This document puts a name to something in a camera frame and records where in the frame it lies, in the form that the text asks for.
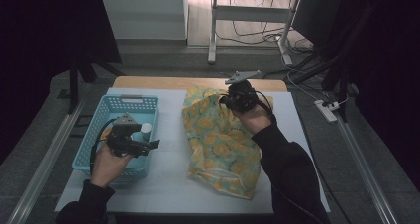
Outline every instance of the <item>metal frame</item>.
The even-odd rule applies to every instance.
[[[352,130],[349,125],[343,121],[341,116],[337,116],[338,128],[345,139],[346,145],[349,148],[349,152],[353,157],[353,160],[356,164],[356,167],[361,174],[362,179],[364,180],[367,190],[370,192],[372,201],[377,209],[377,212],[382,219],[383,223],[386,224],[396,224],[398,223],[395,214],[392,211],[391,206],[389,205],[386,196],[383,194],[383,190],[377,183],[376,178],[373,175],[373,172],[368,165],[368,161],[365,158],[364,153],[359,147],[358,142],[356,141],[355,136],[353,135]]]
[[[281,37],[276,37],[278,47],[281,51],[281,56],[284,65],[293,65],[290,55],[287,51],[285,42],[287,40],[288,32],[290,31],[291,23],[293,22],[299,0],[294,0],[289,9],[285,8],[256,8],[244,6],[218,6],[217,0],[212,2],[212,21],[211,33],[209,43],[208,63],[214,64],[216,62],[216,22],[217,20],[229,21],[247,21],[247,22],[272,22],[284,23],[284,31]]]
[[[13,210],[8,224],[17,224],[25,223],[28,219],[29,214],[31,213],[32,208],[37,201],[38,196],[41,193],[52,169],[55,165],[56,160],[58,159],[59,154],[61,153],[62,148],[64,147],[65,142],[67,141],[68,136],[70,135],[71,129],[77,121],[77,118],[85,104],[86,95],[93,87],[93,84],[86,84],[81,90],[82,99],[78,105],[74,108],[72,114],[67,114],[64,118],[64,121],[61,123],[61,126],[58,129],[58,132],[55,134],[55,137],[50,144],[49,149],[41,160],[40,164],[37,167],[34,175],[31,178],[27,188],[19,199],[18,204]]]

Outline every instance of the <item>black tool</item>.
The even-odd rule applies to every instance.
[[[111,123],[112,129],[108,134],[106,143],[116,156],[123,157],[127,154],[133,155],[134,157],[146,156],[150,150],[158,147],[160,140],[152,142],[133,141],[133,133],[140,132],[142,125],[138,124],[136,120],[126,113],[117,119],[111,119],[102,127],[90,153],[90,173],[93,172],[96,150],[98,143],[101,141],[101,135]]]
[[[247,78],[260,73],[259,70],[256,72],[236,72],[230,79],[225,81],[225,84],[231,85],[228,88],[228,94],[222,96],[219,99],[219,103],[223,103],[229,109],[240,113],[248,112],[258,104],[268,113],[271,122],[276,123],[272,108],[266,97],[262,93],[255,91],[247,81]],[[257,93],[262,95],[268,105],[259,100]]]

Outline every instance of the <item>basket handle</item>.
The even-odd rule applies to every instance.
[[[127,103],[143,103],[143,95],[121,94],[120,99]]]

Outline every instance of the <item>floral pattern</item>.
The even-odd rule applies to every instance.
[[[260,148],[251,133],[219,104],[226,90],[194,86],[182,108],[192,156],[188,174],[230,195],[251,199],[260,176]]]

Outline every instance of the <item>blue plastic basket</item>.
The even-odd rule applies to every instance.
[[[82,170],[90,175],[90,151],[102,127],[109,120],[126,113],[129,113],[139,124],[152,124],[150,139],[147,142],[154,140],[155,127],[158,124],[158,98],[156,96],[104,95],[73,161],[74,169]],[[140,132],[134,133],[132,140],[141,141],[143,136]],[[153,151],[149,151],[147,156],[131,159],[117,181],[134,180],[147,176],[152,153]]]

